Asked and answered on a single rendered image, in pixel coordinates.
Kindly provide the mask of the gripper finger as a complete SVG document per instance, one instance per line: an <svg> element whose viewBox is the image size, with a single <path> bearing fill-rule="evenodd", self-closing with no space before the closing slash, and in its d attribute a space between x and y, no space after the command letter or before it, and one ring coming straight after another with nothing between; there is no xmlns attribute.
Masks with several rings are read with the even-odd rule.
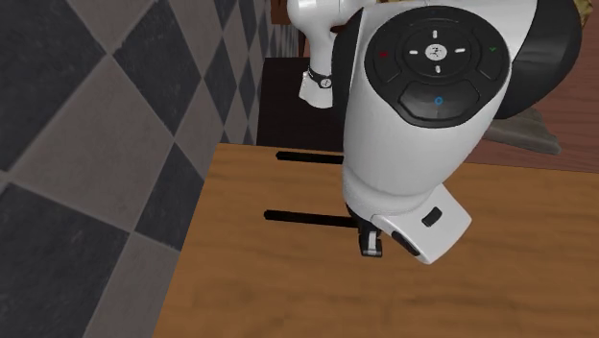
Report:
<svg viewBox="0 0 599 338"><path fill-rule="evenodd" d="M379 238L380 233L376 230L361 232L358 235L358 244L362 256L381 257L382 243Z"/></svg>

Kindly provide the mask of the wooden table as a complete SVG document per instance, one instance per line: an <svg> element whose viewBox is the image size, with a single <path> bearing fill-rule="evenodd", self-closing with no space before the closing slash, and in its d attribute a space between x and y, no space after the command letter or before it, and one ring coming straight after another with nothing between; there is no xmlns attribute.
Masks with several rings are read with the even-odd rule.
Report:
<svg viewBox="0 0 599 338"><path fill-rule="evenodd" d="M465 164L447 189L472 218L424 265L393 239L268 221L345 215L337 165L221 144L154 338L599 338L599 174Z"/></svg>

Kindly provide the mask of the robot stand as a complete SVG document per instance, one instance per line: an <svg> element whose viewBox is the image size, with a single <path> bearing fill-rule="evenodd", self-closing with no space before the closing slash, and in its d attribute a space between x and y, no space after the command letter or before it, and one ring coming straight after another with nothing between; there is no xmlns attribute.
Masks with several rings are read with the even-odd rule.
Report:
<svg viewBox="0 0 599 338"><path fill-rule="evenodd" d="M256 144L340 152L343 125L334 109L316 109L299 97L308 58L266 58L263 64Z"/></svg>

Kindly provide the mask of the black stick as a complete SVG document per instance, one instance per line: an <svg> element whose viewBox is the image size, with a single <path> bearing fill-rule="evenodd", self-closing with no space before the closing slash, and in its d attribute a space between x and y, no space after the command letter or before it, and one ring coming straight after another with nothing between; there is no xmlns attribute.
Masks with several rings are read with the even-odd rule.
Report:
<svg viewBox="0 0 599 338"><path fill-rule="evenodd" d="M344 157L340 155L302 153L291 151L278 151L276 153L278 160L308 162L308 163L324 163L324 164L342 164Z"/></svg>
<svg viewBox="0 0 599 338"><path fill-rule="evenodd" d="M266 220L270 221L322 225L349 229L357 228L357 223L349 216L334 216L272 209L265 210L263 216Z"/></svg>

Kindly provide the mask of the grey flat cushion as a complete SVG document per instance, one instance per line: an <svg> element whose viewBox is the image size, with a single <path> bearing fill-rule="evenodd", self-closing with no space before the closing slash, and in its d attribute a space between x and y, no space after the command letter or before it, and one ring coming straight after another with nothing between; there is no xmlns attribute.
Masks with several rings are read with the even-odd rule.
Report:
<svg viewBox="0 0 599 338"><path fill-rule="evenodd" d="M558 155L562 151L558 138L549 132L535 108L507 119L494 119L483 138L540 154Z"/></svg>

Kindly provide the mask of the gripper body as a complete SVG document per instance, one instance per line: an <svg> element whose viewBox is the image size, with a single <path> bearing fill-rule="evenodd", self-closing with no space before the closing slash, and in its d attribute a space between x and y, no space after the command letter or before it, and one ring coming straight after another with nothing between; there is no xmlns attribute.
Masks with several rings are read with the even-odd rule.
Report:
<svg viewBox="0 0 599 338"><path fill-rule="evenodd" d="M375 231L375 226L368 220L362 218L361 216L359 216L358 214L356 214L350 207L349 205L346 205L346 209L347 212L349 213L350 217L355 221L357 228L358 228L358 233L360 235L362 234L369 234L372 231Z"/></svg>

